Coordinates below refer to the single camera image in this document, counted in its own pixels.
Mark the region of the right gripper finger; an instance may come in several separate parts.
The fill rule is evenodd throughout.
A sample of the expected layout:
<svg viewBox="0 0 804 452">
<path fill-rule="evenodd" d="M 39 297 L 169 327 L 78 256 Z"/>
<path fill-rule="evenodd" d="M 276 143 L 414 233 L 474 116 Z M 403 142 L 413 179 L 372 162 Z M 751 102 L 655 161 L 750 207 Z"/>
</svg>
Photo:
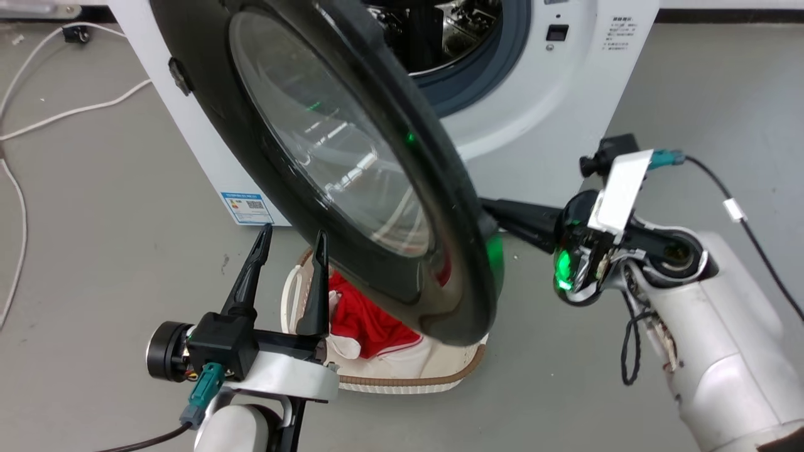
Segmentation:
<svg viewBox="0 0 804 452">
<path fill-rule="evenodd" d="M 501 227 L 504 224 L 518 224 L 523 228 L 552 230 L 563 212 L 562 208 L 507 198 L 480 198 L 480 201 Z"/>
<path fill-rule="evenodd" d="M 555 238 L 551 232 L 545 232 L 520 224 L 503 224 L 502 229 L 508 234 L 513 235 L 513 237 L 545 252 L 545 254 L 554 254 L 555 252 Z"/>
</svg>

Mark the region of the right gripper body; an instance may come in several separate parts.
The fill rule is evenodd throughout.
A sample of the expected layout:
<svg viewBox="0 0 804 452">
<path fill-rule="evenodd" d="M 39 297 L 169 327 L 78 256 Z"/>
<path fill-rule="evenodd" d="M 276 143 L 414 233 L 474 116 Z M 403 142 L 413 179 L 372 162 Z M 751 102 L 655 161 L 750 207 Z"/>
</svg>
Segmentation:
<svg viewBox="0 0 804 452">
<path fill-rule="evenodd" d="M 620 272 L 621 246 L 625 234 L 612 235 L 588 226 L 604 191 L 577 193 L 559 216 L 557 245 L 553 255 L 552 286 L 563 303 L 586 307 L 596 303 L 614 284 Z"/>
</svg>

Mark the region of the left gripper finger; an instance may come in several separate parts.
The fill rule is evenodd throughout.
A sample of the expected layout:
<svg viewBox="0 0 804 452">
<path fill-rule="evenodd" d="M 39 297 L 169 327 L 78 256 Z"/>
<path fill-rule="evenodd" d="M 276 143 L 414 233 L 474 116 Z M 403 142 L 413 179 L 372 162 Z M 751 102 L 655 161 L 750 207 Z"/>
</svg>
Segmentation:
<svg viewBox="0 0 804 452">
<path fill-rule="evenodd" d="M 270 244 L 273 235 L 273 224 L 266 223 L 259 230 L 253 247 L 246 257 L 243 267 L 227 297 L 222 315 L 257 315 L 254 308 L 256 292 L 258 291 L 259 274 L 269 257 Z"/>
<path fill-rule="evenodd" d="M 329 334 L 329 238 L 324 230 L 318 232 L 313 254 L 313 275 L 303 315 L 296 324 L 296 334 L 326 337 Z"/>
</svg>

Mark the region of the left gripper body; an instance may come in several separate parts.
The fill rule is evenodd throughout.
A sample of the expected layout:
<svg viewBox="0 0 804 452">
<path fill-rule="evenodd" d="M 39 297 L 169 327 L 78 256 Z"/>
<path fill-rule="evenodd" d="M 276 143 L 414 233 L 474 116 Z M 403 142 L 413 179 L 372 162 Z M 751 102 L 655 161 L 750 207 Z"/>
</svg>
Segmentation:
<svg viewBox="0 0 804 452">
<path fill-rule="evenodd" d="M 185 343 L 192 324 L 165 321 L 149 340 L 147 369 L 155 379 L 182 382 L 190 371 Z M 228 378 L 219 397 L 244 394 L 279 399 L 296 397 L 308 401 L 330 402 L 337 398 L 339 376 L 313 361 L 309 338 L 273 331 L 254 332 L 259 353 L 249 374 L 242 381 Z"/>
</svg>

